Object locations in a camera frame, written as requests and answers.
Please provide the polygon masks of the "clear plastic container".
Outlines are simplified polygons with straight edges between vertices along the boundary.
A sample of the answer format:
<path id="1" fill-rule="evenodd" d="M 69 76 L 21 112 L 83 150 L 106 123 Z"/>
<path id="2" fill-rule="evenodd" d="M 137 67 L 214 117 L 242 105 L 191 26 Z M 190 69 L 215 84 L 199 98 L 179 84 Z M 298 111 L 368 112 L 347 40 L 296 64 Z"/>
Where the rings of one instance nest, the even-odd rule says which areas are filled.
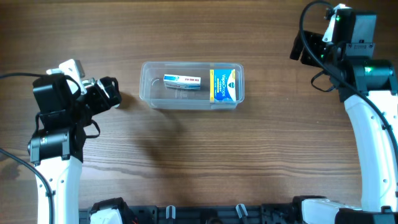
<path id="1" fill-rule="evenodd" d="M 210 70 L 236 70 L 236 101 L 210 101 Z M 200 77 L 199 90 L 168 88 L 164 75 Z M 244 101 L 244 67 L 222 62 L 145 62 L 141 68 L 140 99 L 151 108 L 165 110 L 233 110 Z"/>

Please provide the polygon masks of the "white Panadol box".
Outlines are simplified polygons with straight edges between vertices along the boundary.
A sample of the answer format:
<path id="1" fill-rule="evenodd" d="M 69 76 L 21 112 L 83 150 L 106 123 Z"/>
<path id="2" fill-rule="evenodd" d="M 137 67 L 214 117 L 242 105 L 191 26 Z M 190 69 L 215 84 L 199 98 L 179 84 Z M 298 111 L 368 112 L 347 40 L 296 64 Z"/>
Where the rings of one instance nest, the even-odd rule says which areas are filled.
<path id="1" fill-rule="evenodd" d="M 164 85 L 168 88 L 183 90 L 199 90 L 201 87 L 200 77 L 190 77 L 183 75 L 164 75 Z"/>

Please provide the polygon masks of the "blue VapoDrops box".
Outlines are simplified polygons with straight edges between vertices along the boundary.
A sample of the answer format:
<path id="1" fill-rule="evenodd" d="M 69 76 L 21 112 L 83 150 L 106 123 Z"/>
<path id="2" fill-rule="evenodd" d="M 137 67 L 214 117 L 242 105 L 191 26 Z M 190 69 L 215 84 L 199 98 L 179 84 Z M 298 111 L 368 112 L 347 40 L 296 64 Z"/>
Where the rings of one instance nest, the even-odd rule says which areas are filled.
<path id="1" fill-rule="evenodd" d="M 236 70 L 210 70 L 210 101 L 236 101 Z"/>

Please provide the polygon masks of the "white spray bottle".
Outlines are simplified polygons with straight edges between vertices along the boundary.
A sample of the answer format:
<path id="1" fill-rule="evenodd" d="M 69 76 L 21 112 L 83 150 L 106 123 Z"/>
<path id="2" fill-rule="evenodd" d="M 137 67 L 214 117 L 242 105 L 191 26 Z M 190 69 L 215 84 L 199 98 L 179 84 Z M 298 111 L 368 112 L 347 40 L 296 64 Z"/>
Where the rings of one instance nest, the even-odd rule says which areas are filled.
<path id="1" fill-rule="evenodd" d="M 114 104 L 114 105 L 111 106 L 111 107 L 112 107 L 112 108 L 119 108 L 120 105 L 121 105 L 121 103 L 119 102 L 119 103 Z"/>

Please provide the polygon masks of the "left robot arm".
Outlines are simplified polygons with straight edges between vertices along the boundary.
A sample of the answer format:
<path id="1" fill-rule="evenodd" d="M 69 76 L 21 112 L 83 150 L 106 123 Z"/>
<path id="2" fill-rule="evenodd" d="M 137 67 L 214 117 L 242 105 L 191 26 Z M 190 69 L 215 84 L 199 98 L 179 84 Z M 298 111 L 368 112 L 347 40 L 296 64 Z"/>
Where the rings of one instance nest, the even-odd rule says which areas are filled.
<path id="1" fill-rule="evenodd" d="M 83 147 L 95 125 L 93 116 L 121 103 L 118 81 L 75 81 L 58 73 L 33 82 L 40 111 L 28 143 L 30 162 L 36 171 L 38 223 L 78 223 L 78 193 Z"/>

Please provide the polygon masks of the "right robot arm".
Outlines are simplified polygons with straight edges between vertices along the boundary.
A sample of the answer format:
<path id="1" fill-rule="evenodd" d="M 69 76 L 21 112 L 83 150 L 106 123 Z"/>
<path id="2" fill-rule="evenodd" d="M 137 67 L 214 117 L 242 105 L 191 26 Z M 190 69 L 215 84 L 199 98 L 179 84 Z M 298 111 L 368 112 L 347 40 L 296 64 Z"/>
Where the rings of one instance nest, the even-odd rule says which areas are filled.
<path id="1" fill-rule="evenodd" d="M 338 90 L 356 139 L 361 205 L 321 197 L 296 197 L 302 223 L 397 223 L 397 80 L 388 60 L 374 60 L 367 38 L 327 44 L 300 31 L 291 59 L 322 68 Z"/>

